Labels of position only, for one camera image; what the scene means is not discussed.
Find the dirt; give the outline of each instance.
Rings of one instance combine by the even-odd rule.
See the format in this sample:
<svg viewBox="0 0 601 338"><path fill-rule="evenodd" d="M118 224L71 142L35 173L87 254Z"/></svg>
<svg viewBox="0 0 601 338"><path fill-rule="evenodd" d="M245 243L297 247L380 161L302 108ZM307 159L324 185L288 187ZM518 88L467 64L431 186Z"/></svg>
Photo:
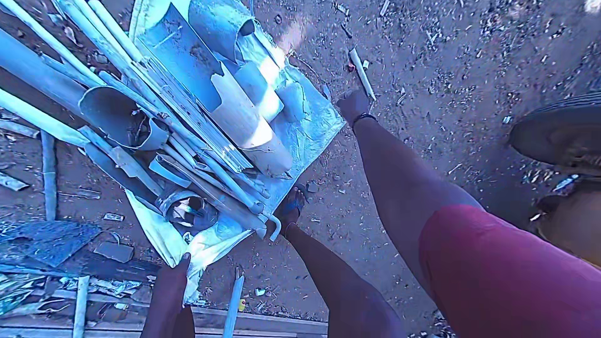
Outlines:
<svg viewBox="0 0 601 338"><path fill-rule="evenodd" d="M32 11L32 3L25 8ZM601 75L600 15L587 13L582 0L406 0L392 1L380 17L382 3L341 2L348 16L331 1L258 0L254 10L277 44L294 51L297 57L290 62L316 87L327 84L334 99L360 86L357 75L347 71L348 50L357 46L359 56L370 62L366 72L377 96L372 113L380 123L488 211L529 229L533 202L564 176L516 153L507 144L507 134L529 111L590 90ZM131 6L108 2L124 27ZM278 15L281 23L276 22ZM29 47L44 50L18 20L4 13L0 19L2 29L15 37L22 31L21 39ZM62 34L57 27L52 32ZM94 49L77 31L76 38L86 47L69 47L94 64ZM66 111L5 72L0 85L77 126ZM510 122L503 123L508 117ZM118 185L74 147L59 143L57 152L60 191L82 186L102 193L100 200L60 197L59 217L95 222L125 234L136 246L136 257L158 261ZM0 158L17 162L6 172L32 185L21 192L2 190L0 221L41 218L39 141L2 137ZM302 212L301 227L380 290L408 332L432 332L436 306L378 220L348 127L299 179L310 180L319 190ZM103 221L105 212L125 215L125 221ZM227 307L236 265L246 275L246 311L327 320L327 308L294 249L282 239L270 243L256 236L204 273L201 288L212 307ZM268 296L254 296L256 287L267 288Z"/></svg>

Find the flip-flop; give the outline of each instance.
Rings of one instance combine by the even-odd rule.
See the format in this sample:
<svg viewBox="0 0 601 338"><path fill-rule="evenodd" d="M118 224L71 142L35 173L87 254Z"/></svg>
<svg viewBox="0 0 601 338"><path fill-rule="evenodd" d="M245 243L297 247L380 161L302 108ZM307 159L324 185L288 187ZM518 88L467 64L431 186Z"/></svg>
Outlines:
<svg viewBox="0 0 601 338"><path fill-rule="evenodd" d="M305 204L307 203L307 189L305 189L305 187L302 186L302 185L300 185L300 184L295 184L293 188L295 188L295 187L302 194L302 198L305 199L305 203L301 204L300 201L299 201L299 199L298 199L298 195L295 195L294 196L294 200L292 202L286 203L284 205L284 207L282 208L282 214L283 215L291 212L294 209L297 209L299 211L299 215L300 215L303 207L305 207Z"/></svg>

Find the red shorts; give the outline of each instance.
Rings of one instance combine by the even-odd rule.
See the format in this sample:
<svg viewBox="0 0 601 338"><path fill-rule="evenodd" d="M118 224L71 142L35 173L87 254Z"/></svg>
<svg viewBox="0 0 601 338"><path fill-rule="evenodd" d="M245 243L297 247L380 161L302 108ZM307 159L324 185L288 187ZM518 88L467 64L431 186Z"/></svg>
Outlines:
<svg viewBox="0 0 601 338"><path fill-rule="evenodd" d="M481 209L435 212L419 259L461 338L601 337L601 271Z"/></svg>

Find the plastic sheet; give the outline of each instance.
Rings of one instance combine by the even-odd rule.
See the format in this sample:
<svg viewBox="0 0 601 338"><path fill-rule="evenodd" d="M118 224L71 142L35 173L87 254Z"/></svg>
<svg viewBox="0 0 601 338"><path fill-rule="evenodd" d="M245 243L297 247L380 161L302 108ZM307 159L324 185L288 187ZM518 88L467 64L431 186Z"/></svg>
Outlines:
<svg viewBox="0 0 601 338"><path fill-rule="evenodd" d="M240 11L238 5L231 9L224 5L231 1L218 2L220 12L212 11L212 15ZM208 8L203 6L190 9L190 0L136 0L129 29L130 38L136 42L136 45L140 44L136 37L158 23L167 12L170 3L173 3L186 19L188 19L189 13L194 11L197 15L199 9ZM219 25L228 24L228 15L216 18L216 20L222 20ZM230 23L230 25L232 31L240 29L235 23ZM279 114L270 123L275 134L293 157L292 169L288 171L291 179L268 178L264 175L257 177L257 180L263 182L264 187L271 194L270 198L261 199L265 203L265 210L273 212L301 173L317 159L344 126L344 120L338 115L330 101L324 98L297 68L289 65L285 53L274 47L271 37L264 33L258 24L255 24L254 33L245 36L238 35L236 46L243 57L243 60L236 61L252 61L258 65L259 71L272 89L276 90L285 83L298 82L304 90L305 118L296 123L289 123L281 116L282 114ZM250 187L243 185L242 188L252 194ZM176 235L177 231L173 225L144 207L130 192L127 196L130 198L133 209L140 223L143 224L150 242L170 266L175 266L185 251L192 254L188 269L189 284L185 294L186 303L193 303L196 300L195 297L198 294L195 293L195 288L198 286L198 277L206 267L226 255L236 244L253 232L253 230L245 230L240 224L221 214L213 227L197 234L186 246L182 237L179 234Z"/></svg>

